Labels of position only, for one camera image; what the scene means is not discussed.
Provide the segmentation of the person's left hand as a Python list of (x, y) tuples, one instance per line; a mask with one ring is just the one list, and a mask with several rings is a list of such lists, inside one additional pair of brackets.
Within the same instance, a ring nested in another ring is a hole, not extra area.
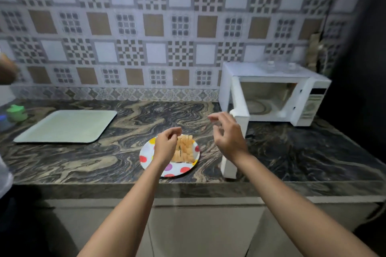
[(176, 145), (168, 146), (166, 144), (166, 139), (164, 137), (165, 131), (159, 133), (156, 138), (153, 156), (153, 161), (159, 164), (163, 169), (170, 163), (176, 148)]

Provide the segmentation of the person's right hand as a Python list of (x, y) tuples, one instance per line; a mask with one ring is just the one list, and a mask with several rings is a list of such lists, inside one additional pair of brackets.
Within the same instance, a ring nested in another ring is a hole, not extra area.
[(224, 128), (224, 143), (216, 146), (223, 156), (231, 161), (236, 167), (249, 155), (247, 143), (242, 135), (240, 125), (235, 118), (227, 112), (211, 113), (208, 119), (214, 124), (221, 124)]

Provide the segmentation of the person's right forearm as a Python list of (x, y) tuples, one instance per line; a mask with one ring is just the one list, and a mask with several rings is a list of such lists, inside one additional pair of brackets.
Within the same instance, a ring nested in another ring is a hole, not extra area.
[(378, 257), (352, 232), (288, 187), (248, 152), (239, 151), (232, 160), (303, 256)]

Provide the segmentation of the person's left forearm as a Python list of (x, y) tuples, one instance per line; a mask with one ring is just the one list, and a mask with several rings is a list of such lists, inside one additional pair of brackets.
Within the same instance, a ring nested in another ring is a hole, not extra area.
[(170, 157), (154, 156), (127, 195), (111, 211), (77, 257), (135, 257), (150, 215), (159, 178)]

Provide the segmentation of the pile of tan biscuit pieces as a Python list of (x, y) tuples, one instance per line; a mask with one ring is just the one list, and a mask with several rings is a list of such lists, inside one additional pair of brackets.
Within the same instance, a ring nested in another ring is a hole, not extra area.
[(184, 162), (184, 163), (194, 163), (196, 161), (193, 152), (195, 148), (193, 147), (192, 135), (180, 135), (177, 137), (177, 144), (175, 152), (171, 159), (171, 162)]

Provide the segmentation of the white microwave door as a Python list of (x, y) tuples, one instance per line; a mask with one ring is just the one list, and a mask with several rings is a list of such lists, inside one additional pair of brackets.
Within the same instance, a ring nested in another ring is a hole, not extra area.
[[(219, 93), (219, 103), (222, 111), (227, 111), (230, 99), (232, 100), (233, 109), (230, 114), (240, 125), (242, 135), (245, 138), (250, 114), (244, 99), (244, 94), (238, 76), (229, 76), (222, 80)], [(224, 178), (236, 179), (237, 167), (231, 163), (225, 156), (222, 156), (220, 170)]]

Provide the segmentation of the white polka dot plate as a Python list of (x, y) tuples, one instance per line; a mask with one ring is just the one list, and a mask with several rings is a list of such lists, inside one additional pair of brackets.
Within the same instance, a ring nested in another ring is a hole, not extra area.
[[(152, 138), (147, 143), (144, 144), (140, 153), (139, 161), (142, 168), (145, 170), (153, 160), (154, 156), (154, 147), (155, 147), (156, 138)], [(195, 151), (193, 152), (196, 161), (194, 163), (184, 163), (184, 162), (170, 162), (164, 171), (161, 174), (161, 177), (177, 177), (183, 175), (194, 168), (200, 158), (200, 147), (196, 143), (193, 143)]]

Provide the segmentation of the glass microwave turntable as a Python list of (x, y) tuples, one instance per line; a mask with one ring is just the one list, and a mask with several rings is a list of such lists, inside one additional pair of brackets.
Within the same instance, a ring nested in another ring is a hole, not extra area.
[(247, 100), (246, 105), (250, 115), (267, 115), (272, 111), (271, 105), (261, 100)]

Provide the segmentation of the white microwave oven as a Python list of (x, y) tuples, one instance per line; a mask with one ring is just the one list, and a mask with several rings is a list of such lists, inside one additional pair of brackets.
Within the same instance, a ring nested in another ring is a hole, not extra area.
[[(266, 73), (260, 63), (227, 62), (223, 64), (221, 82), (238, 76), (245, 101), (261, 100), (269, 103), (267, 115), (250, 115), (250, 122), (284, 122), (295, 127), (308, 127), (330, 87), (331, 80), (302, 67), (299, 73), (281, 71)], [(232, 100), (226, 112), (233, 109)]]

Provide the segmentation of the clear glass lid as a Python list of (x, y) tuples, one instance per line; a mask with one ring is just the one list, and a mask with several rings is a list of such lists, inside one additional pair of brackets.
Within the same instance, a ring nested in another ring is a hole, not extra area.
[(285, 62), (282, 71), (284, 73), (299, 73), (302, 71), (302, 66), (296, 62)]
[(260, 68), (266, 73), (276, 73), (281, 71), (281, 63), (274, 60), (264, 61), (260, 63)]

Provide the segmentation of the white counter cabinet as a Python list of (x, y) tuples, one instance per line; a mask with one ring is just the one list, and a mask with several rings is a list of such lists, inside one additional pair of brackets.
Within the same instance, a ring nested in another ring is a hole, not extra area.
[[(121, 199), (42, 200), (57, 256), (75, 257)], [(136, 257), (302, 257), (260, 197), (156, 198)]]

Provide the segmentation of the white rectangular tray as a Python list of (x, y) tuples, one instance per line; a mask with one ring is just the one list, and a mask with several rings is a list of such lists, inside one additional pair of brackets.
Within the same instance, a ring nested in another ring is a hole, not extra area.
[(93, 143), (117, 116), (114, 110), (58, 110), (18, 135), (15, 143)]

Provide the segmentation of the brown hanging object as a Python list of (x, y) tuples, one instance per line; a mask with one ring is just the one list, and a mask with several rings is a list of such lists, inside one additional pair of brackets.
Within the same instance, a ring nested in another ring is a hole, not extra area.
[(321, 36), (320, 32), (311, 34), (309, 39), (308, 50), (306, 54), (306, 67), (313, 72), (317, 71), (320, 36)]

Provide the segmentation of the green plastic cup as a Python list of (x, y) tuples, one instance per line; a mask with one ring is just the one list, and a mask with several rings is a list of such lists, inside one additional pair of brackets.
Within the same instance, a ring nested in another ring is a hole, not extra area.
[(25, 107), (21, 105), (12, 104), (6, 109), (6, 113), (10, 122), (23, 122), (28, 118)]

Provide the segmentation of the blue plastic container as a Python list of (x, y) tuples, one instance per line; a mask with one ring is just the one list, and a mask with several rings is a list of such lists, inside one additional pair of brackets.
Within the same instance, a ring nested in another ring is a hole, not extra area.
[(12, 128), (14, 124), (10, 122), (6, 115), (0, 115), (0, 133)]

